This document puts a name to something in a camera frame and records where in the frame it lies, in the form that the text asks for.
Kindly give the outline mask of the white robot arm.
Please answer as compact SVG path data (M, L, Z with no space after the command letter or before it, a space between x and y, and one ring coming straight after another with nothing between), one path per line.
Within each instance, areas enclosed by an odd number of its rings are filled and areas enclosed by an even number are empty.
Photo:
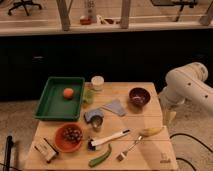
M207 78L208 70L200 62L174 68L166 74L166 86L158 95L164 125L172 122L176 116L173 108L183 104L186 99L213 114L213 88L205 84Z

